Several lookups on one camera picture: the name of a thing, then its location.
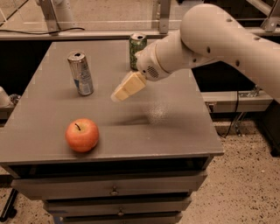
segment desk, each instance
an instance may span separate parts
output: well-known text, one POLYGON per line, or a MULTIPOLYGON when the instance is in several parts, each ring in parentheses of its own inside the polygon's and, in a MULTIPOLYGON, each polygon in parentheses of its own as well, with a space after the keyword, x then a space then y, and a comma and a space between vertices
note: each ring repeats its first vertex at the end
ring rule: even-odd
POLYGON ((53 42, 0 129, 0 165, 15 178, 12 186, 65 223, 176 223, 212 158, 223 154, 191 70, 112 102, 129 70, 126 40, 53 42), (73 50, 87 55, 89 96, 75 88, 67 62, 73 50), (84 154, 64 138, 81 117, 100 130, 84 154))

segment drawer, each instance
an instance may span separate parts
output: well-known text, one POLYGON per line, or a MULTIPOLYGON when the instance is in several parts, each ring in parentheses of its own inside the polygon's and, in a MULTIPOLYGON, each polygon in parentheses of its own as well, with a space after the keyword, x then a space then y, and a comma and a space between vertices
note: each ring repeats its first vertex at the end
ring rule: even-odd
POLYGON ((16 179, 11 185, 30 200, 114 197, 197 191, 206 171, 177 171, 97 177, 16 179))
POLYGON ((140 197, 98 198, 45 202, 44 209, 53 216, 89 216, 144 214, 185 211, 191 203, 186 193, 141 195, 140 197))
POLYGON ((69 224, 175 224, 182 218, 182 213, 146 213, 132 214, 123 217, 98 216, 64 218, 69 224))

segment silver can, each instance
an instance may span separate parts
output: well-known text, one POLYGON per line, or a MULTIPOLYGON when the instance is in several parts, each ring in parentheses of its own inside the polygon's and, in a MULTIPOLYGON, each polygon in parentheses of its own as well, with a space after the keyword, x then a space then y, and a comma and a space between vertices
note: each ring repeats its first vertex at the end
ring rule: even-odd
POLYGON ((79 51, 70 52, 68 62, 79 94, 91 95, 94 92, 94 85, 85 53, 79 51))
POLYGON ((137 57, 135 54, 147 46, 147 37, 142 33, 133 33, 129 38, 130 67, 137 70, 137 57))

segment gray tabletop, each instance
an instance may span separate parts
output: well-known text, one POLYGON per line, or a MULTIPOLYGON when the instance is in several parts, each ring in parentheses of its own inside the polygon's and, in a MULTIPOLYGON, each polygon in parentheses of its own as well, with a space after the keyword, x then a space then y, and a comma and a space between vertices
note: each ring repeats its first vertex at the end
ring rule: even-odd
POLYGON ((40 164, 221 155, 223 149, 191 70, 149 82, 124 102, 110 96, 130 70, 128 40, 52 43, 9 121, 0 129, 0 164, 40 164), (80 96, 67 55, 82 50, 94 93, 80 96), (76 153, 68 124, 90 118, 100 141, 76 153))

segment apple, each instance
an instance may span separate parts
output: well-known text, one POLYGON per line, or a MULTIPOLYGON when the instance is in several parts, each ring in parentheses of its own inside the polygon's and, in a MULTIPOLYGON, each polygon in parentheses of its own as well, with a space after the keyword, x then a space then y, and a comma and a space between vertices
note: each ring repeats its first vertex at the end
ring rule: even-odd
POLYGON ((90 119, 81 118, 69 124, 65 133, 69 147, 78 152, 92 150, 98 142, 99 130, 90 119))

